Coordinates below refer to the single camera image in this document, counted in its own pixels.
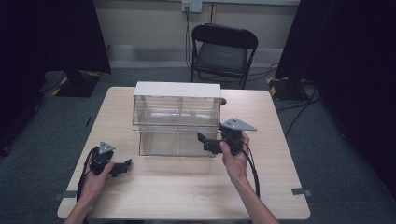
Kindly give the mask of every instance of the tabletop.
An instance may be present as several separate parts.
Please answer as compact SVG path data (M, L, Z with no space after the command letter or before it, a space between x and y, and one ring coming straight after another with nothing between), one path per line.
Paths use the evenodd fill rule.
M260 179L261 199L278 219L307 219L310 211L290 150L268 91L221 90L227 104L221 122L238 118L256 127L247 132ZM67 190L77 190L89 151L104 141L116 147L112 160L132 159L128 173L109 177L89 218L137 220L249 219L222 163L216 158L139 156L139 132L132 124L134 87L106 94ZM247 177L254 188L250 167ZM76 198L63 198L58 216L66 218Z

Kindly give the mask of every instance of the storage box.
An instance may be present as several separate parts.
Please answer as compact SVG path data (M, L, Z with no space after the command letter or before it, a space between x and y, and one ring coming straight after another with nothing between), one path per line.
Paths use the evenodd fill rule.
M133 125L142 156L213 157L197 133L216 138L220 124L219 84L137 82Z

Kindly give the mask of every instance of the chair backrest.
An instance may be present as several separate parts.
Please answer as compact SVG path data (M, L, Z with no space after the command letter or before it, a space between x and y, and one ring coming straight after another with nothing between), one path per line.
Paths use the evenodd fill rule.
M195 41L199 41L254 51L259 44L257 37L248 30L212 23L196 26L192 30L191 38L194 45Z

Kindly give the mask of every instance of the gray carpet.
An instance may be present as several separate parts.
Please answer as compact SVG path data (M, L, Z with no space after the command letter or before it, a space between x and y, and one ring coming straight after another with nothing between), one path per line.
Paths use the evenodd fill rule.
M254 68L251 73L267 70ZM38 112L10 145L10 155L0 158L0 223L62 223L57 218L60 201L52 197L66 189L108 88L135 86L139 80L190 81L187 68L115 68L112 73L100 78L91 98L54 97L46 92ZM61 74L48 73L43 90ZM227 79L221 87L240 86ZM259 78L249 81L246 89L268 87ZM313 87L306 89L311 93ZM275 102L276 108L298 104ZM285 132L300 110L279 113ZM282 223L396 223L396 203L371 166L342 137L336 118L321 101L309 105L287 140L302 185L314 195L307 198L311 218Z

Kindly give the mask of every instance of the person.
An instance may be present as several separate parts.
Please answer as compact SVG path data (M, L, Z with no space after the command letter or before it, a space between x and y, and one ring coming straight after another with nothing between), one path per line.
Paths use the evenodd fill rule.
M243 149L248 153L249 137L245 132L242 132L242 140L245 143ZM247 212L254 224L257 223L279 223L276 217L265 206L262 200L257 196L253 187L248 182L247 177L247 163L248 160L243 153L233 156L230 146L224 141L220 142L221 151L223 153L223 163L227 169L228 176L239 193L239 196L244 203ZM65 220L68 223L82 223L84 217L88 214L91 206L96 202L103 188L105 187L107 174L114 166L114 162L110 161L104 171L95 175L90 172L87 166L87 175L85 176L84 187L81 192L81 197L73 208L70 215Z

